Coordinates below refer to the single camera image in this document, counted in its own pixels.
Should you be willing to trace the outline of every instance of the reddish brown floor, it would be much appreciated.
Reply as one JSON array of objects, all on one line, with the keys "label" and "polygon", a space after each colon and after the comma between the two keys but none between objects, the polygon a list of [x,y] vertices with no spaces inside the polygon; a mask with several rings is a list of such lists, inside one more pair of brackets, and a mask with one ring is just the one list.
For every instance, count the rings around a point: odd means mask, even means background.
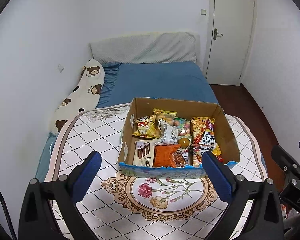
[{"label": "reddish brown floor", "polygon": [[242,84],[240,86],[211,85],[211,87],[225,113],[239,117],[250,128],[259,143],[268,175],[281,191],[284,173],[271,158],[271,149],[278,144],[278,141],[253,97]]}]

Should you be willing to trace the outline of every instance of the screw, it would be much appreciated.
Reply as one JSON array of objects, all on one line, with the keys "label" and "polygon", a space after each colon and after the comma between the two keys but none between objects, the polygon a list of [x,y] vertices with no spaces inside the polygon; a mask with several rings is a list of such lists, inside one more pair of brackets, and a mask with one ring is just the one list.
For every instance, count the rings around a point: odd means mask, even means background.
[{"label": "screw", "polygon": [[66,175],[66,174],[62,174],[62,175],[59,176],[59,180],[61,180],[61,181],[64,181],[67,178],[68,178],[68,175]]},{"label": "screw", "polygon": [[237,177],[238,181],[244,181],[244,179],[245,179],[244,176],[241,174],[238,174],[236,177]]},{"label": "screw", "polygon": [[34,184],[36,184],[36,183],[37,183],[37,179],[31,179],[31,180],[30,180],[30,184],[31,184],[31,185],[34,185]]},{"label": "screw", "polygon": [[270,185],[272,185],[273,184],[273,180],[271,178],[268,178],[267,179],[267,183],[270,184]]}]

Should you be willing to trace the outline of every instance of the blue bed sheet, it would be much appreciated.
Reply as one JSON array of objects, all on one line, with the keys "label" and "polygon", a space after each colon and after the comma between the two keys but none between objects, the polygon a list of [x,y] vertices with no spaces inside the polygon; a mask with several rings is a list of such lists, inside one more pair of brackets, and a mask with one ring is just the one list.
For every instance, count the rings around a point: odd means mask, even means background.
[{"label": "blue bed sheet", "polygon": [[[191,61],[157,64],[103,65],[105,81],[96,108],[129,103],[135,97],[172,98],[217,103],[218,101],[202,75]],[[55,136],[49,135],[40,157],[36,178],[44,181]]]}]

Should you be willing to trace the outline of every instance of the white patterned tablecloth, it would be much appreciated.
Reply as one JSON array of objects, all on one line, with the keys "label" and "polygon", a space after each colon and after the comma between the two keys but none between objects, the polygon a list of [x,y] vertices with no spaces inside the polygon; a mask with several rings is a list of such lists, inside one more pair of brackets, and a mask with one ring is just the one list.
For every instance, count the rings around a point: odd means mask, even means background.
[{"label": "white patterned tablecloth", "polygon": [[[99,239],[204,239],[227,204],[209,178],[151,179],[123,175],[117,164],[120,131],[129,104],[96,109],[69,120],[61,130],[45,181],[69,174],[92,150],[102,165],[84,199],[76,206]],[[227,115],[240,150],[232,172],[253,181],[267,178],[261,152],[250,130],[237,117]],[[252,201],[248,201],[231,238],[239,235]],[[73,239],[56,202],[53,211],[63,235]]]}]

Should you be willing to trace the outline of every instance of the wall outlet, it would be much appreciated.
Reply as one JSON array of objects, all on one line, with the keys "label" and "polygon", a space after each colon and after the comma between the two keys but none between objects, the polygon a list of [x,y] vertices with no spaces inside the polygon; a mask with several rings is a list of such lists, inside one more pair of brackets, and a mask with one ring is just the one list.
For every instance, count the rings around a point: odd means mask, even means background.
[{"label": "wall outlet", "polygon": [[57,70],[61,73],[65,67],[63,67],[61,64],[58,65]]}]

